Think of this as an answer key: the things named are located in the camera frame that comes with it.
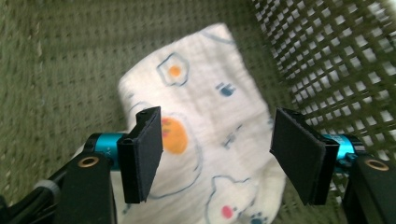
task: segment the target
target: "pink cheek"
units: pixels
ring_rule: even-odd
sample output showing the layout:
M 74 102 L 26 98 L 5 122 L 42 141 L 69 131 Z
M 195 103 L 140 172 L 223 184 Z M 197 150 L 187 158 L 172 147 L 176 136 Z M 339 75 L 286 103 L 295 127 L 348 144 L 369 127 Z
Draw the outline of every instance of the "pink cheek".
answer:
M 230 206 L 224 206 L 221 209 L 221 214 L 225 217 L 225 218 L 231 218 L 233 216 L 233 209 Z

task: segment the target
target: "green basket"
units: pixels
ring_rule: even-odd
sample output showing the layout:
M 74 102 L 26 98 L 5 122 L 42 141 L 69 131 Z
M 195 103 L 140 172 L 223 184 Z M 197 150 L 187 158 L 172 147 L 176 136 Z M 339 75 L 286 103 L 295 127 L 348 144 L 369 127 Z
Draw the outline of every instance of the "green basket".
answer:
M 396 26 L 386 2 L 0 0 L 0 193 L 15 203 L 91 133 L 126 129 L 117 85 L 155 49 L 225 22 L 274 115 L 396 153 Z M 275 223 L 339 223 L 345 177 L 324 206 L 288 182 Z

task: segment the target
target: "folded cloth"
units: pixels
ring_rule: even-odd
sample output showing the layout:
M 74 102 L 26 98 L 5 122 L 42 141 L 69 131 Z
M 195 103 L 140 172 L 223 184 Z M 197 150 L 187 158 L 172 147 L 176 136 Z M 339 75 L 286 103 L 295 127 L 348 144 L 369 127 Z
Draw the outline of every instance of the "folded cloth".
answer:
M 158 49 L 120 80 L 135 114 L 162 107 L 163 155 L 146 203 L 122 204 L 124 223 L 270 223 L 285 175 L 269 153 L 272 122 L 225 24 Z

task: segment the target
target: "blue paw print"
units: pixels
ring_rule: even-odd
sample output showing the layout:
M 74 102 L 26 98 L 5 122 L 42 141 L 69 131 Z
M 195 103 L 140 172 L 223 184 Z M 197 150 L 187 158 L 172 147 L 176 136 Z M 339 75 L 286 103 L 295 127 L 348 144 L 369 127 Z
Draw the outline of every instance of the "blue paw print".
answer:
M 250 224 L 266 224 L 268 217 L 262 217 L 262 213 L 251 216 Z
M 221 82 L 221 83 L 216 87 L 216 90 L 220 90 L 220 93 L 221 93 L 223 96 L 228 97 L 228 96 L 233 95 L 233 92 L 236 90 L 236 88 L 233 88 L 231 84 L 224 85 L 224 83 Z

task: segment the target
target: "white cloth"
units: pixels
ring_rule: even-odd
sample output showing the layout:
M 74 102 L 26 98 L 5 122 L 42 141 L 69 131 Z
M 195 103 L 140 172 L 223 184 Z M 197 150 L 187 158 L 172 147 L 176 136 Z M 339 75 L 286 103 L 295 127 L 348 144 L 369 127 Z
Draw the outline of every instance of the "white cloth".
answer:
M 269 153 L 268 109 L 225 24 L 158 49 L 120 80 L 135 114 L 162 107 L 163 156 L 146 203 L 122 204 L 123 223 L 270 223 L 285 176 Z

